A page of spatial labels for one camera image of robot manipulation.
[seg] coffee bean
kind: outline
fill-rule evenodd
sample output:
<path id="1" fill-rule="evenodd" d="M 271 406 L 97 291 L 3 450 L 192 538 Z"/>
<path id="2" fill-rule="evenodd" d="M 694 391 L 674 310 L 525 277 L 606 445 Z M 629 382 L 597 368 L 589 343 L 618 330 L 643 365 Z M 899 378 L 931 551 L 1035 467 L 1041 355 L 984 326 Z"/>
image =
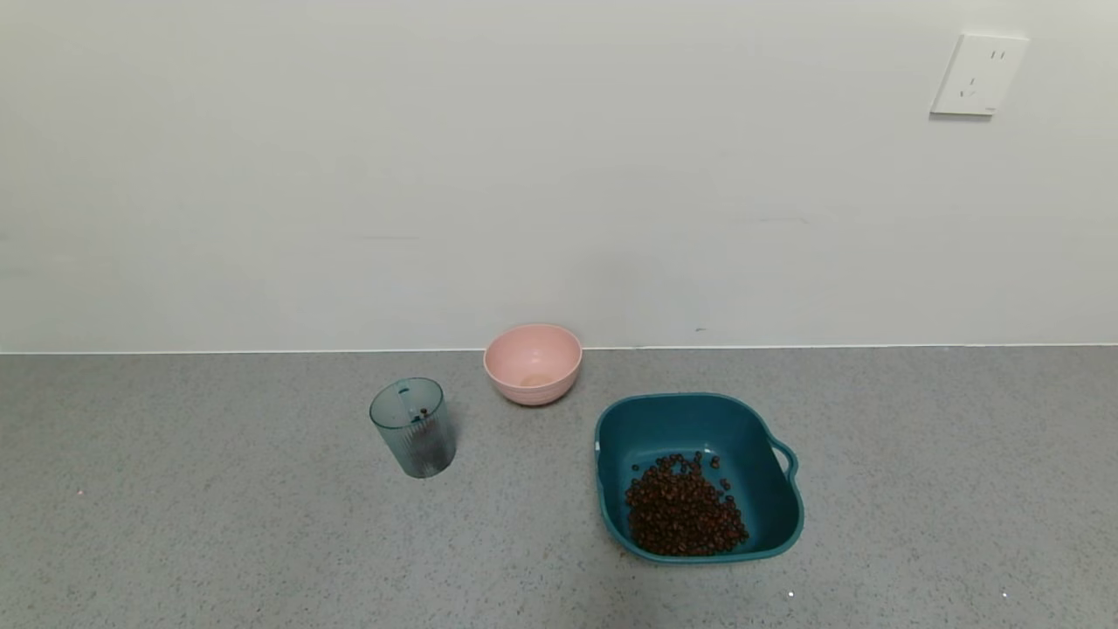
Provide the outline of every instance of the coffee bean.
<path id="1" fill-rule="evenodd" d="M 693 464 L 683 455 L 670 455 L 633 479 L 625 504 L 637 546 L 661 555 L 705 556 L 732 551 L 746 539 L 741 512 L 730 497 L 720 501 L 723 493 L 702 477 L 701 460 L 698 451 Z"/>

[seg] ribbed cup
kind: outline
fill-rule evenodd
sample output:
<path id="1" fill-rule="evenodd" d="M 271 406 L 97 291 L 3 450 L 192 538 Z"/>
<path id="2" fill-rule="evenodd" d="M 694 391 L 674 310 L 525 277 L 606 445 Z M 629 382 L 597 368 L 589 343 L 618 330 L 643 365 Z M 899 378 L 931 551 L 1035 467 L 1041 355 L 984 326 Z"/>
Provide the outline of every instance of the ribbed cup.
<path id="1" fill-rule="evenodd" d="M 404 474 L 428 478 L 454 460 L 454 431 L 443 388 L 428 379 L 405 379 L 372 399 L 369 419 Z"/>

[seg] pink bowl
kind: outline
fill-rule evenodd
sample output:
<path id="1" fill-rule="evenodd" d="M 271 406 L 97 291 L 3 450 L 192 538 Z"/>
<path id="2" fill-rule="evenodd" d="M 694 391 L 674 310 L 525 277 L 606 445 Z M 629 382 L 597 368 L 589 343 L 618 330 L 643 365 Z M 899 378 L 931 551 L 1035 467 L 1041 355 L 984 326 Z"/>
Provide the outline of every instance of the pink bowl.
<path id="1" fill-rule="evenodd" d="M 582 364 L 582 346 L 570 331 L 548 324 L 518 326 L 485 351 L 485 373 L 517 404 L 539 407 L 570 391 Z"/>

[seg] wall outlet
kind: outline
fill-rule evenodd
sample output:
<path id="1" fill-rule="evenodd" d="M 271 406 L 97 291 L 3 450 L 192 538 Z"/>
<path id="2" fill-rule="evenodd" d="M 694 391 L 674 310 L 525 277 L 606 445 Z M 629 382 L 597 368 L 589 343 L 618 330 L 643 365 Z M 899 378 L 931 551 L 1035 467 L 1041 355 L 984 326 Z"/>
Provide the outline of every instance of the wall outlet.
<path id="1" fill-rule="evenodd" d="M 931 113 L 997 113 L 1027 47 L 1029 40 L 1020 37 L 959 37 Z"/>

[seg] teal basket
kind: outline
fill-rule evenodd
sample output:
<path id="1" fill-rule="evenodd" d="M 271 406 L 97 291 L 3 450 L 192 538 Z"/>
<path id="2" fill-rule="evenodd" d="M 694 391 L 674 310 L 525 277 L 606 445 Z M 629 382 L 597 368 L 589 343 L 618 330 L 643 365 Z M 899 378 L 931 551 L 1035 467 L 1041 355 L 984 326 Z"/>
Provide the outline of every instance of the teal basket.
<path id="1" fill-rule="evenodd" d="M 703 452 L 703 476 L 729 495 L 742 512 L 749 539 L 711 556 L 666 556 L 633 543 L 625 490 L 660 457 Z M 785 470 L 776 458 L 788 461 Z M 638 395 L 616 402 L 598 419 L 594 436 L 598 498 L 609 533 L 631 553 L 666 564 L 728 563 L 779 555 L 799 539 L 804 504 L 796 489 L 796 455 L 769 435 L 765 421 L 739 400 L 714 393 Z M 711 469 L 711 457 L 719 469 Z"/>

